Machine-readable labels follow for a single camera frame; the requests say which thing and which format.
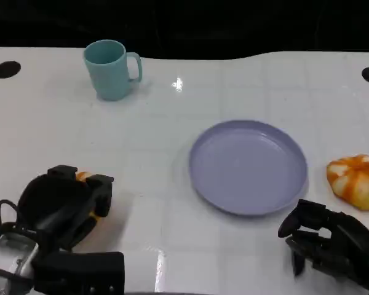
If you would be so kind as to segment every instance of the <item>purple plate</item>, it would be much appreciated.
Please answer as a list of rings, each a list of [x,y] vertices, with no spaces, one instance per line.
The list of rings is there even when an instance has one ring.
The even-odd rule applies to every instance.
[[[190,152],[195,190],[223,211],[256,216],[291,205],[306,193],[308,166],[283,131],[252,120],[206,130]]]

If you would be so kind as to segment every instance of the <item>orange object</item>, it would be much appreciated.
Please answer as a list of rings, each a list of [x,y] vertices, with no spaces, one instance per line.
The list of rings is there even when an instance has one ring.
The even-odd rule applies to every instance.
[[[369,210],[369,155],[330,162],[327,179],[337,197],[360,210]]]
[[[89,173],[89,172],[78,172],[76,173],[76,180],[79,181],[86,181],[86,178],[88,178],[89,176],[92,176],[93,174]]]

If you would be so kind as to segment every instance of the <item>dark wall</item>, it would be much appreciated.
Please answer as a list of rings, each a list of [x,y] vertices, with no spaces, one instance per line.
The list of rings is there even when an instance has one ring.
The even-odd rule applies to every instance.
[[[85,47],[105,38],[154,58],[369,51],[369,0],[0,0],[0,45]]]

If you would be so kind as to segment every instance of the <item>white table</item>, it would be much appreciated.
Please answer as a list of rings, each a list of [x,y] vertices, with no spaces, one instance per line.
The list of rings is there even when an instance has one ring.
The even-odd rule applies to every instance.
[[[277,238],[288,211],[238,219],[215,210],[192,191],[187,157],[217,122],[268,122],[303,148],[307,199],[369,227],[369,213],[334,198],[325,178],[330,160],[369,153],[369,83],[361,77],[369,53],[144,58],[140,87],[115,103],[96,99],[81,53],[0,48],[0,62],[22,65],[0,80],[0,199],[16,202],[29,181],[58,164],[115,177],[110,216],[78,251],[123,251],[127,291],[366,294],[310,267],[294,280]]]

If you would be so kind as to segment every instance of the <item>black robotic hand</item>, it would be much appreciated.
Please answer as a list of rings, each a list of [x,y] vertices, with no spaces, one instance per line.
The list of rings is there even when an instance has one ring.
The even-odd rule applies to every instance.
[[[300,230],[301,226],[313,230],[324,227],[331,237]],[[287,237],[296,276],[303,273],[308,259],[313,268],[334,277],[347,277],[369,290],[369,230],[354,217],[300,200],[284,219],[278,236]]]

